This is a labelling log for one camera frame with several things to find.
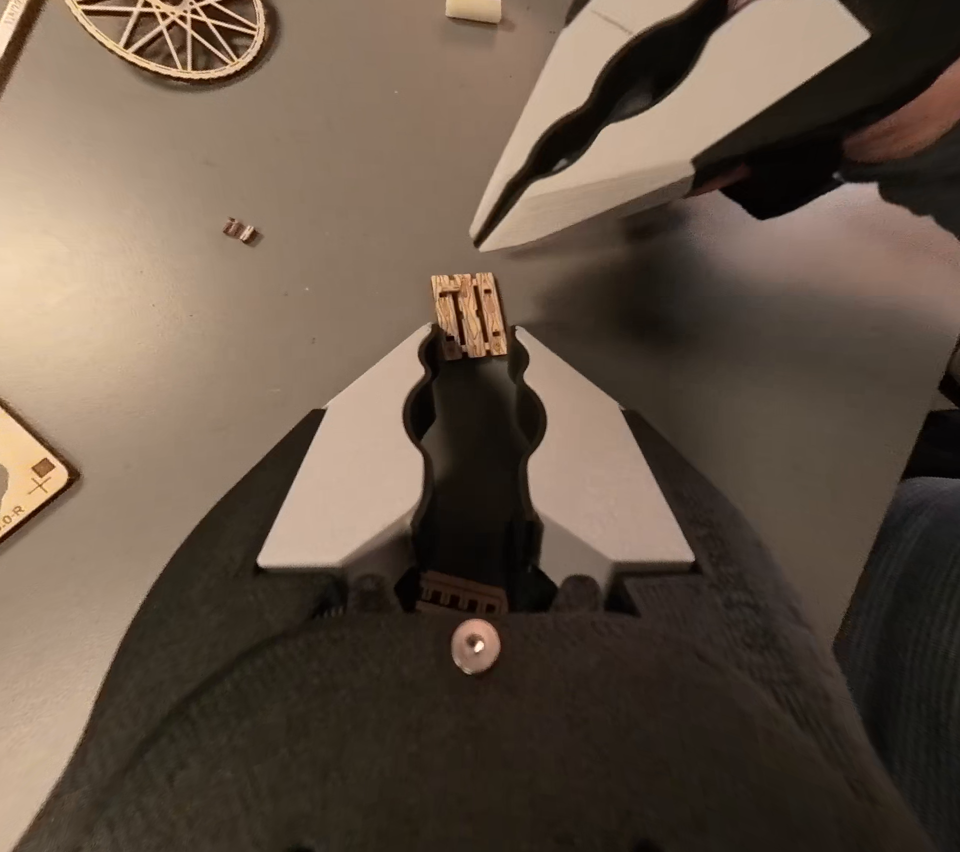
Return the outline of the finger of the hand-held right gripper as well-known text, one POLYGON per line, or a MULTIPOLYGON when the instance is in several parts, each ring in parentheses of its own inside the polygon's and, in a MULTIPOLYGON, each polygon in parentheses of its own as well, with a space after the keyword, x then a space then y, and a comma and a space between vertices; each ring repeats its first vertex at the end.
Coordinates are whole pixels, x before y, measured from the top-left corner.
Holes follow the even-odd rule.
POLYGON ((528 186, 476 247, 526 245, 635 200, 683 195, 704 150, 869 39, 840 0, 755 0, 713 33, 677 90, 528 186))
POLYGON ((520 223, 511 211, 515 189, 530 183, 532 163, 549 138, 585 118, 601 75, 618 54, 655 27, 683 18, 699 0, 574 0, 486 185, 469 235, 473 241, 506 239, 520 223))

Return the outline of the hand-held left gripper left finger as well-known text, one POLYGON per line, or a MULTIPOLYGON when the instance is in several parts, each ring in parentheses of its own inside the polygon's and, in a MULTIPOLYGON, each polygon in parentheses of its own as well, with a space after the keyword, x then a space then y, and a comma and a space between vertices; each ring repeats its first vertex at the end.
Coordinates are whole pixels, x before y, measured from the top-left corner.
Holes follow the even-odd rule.
POLYGON ((412 525, 426 459, 409 402, 428 381, 417 328, 337 394, 315 433, 256 559, 266 571, 402 578, 414 566, 412 525))

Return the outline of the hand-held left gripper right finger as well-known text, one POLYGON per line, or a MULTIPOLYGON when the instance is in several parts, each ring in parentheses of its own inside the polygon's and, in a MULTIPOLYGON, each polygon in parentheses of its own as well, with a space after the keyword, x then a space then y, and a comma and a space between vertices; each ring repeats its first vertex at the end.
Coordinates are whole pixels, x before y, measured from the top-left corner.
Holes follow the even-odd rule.
POLYGON ((556 585, 585 576, 599 586, 689 571, 694 553, 624 408, 528 330, 516 326, 514 339, 526 358, 518 387, 536 412, 526 486, 541 571, 556 585))

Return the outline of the slatted wooden model part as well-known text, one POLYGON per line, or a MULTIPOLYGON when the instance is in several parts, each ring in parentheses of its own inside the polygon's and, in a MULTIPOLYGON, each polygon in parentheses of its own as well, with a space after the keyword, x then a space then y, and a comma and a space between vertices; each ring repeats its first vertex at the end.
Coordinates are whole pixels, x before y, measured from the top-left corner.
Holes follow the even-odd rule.
MULTIPOLYGON (((444 360, 509 354, 509 329, 492 273, 439 274, 430 282, 444 360)), ((415 607, 419 611, 496 616, 508 610, 508 597, 498 586, 425 570, 419 576, 415 607)))

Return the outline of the person's right hand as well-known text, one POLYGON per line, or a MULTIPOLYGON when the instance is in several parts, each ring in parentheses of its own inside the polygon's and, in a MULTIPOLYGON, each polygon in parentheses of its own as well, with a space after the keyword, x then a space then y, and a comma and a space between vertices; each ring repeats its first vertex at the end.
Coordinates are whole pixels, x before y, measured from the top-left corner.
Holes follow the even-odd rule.
POLYGON ((930 147, 959 120, 958 89, 929 89, 843 143, 844 158, 861 164, 908 159, 930 147))

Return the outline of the wooden sheet with cat engravings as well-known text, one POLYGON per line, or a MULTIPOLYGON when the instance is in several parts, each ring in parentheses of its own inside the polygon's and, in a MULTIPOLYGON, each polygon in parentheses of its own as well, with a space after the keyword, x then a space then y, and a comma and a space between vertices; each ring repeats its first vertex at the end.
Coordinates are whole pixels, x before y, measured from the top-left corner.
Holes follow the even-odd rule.
POLYGON ((54 444, 1 402, 1 542, 21 532, 79 480, 77 468, 54 444))

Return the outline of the person's blue trousers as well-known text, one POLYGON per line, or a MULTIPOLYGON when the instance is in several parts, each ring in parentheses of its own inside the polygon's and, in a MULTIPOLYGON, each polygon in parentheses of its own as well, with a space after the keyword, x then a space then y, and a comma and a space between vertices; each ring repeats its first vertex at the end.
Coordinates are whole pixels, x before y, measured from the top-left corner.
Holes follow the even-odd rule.
POLYGON ((834 654, 895 785, 936 847, 958 850, 958 479, 897 487, 834 654))

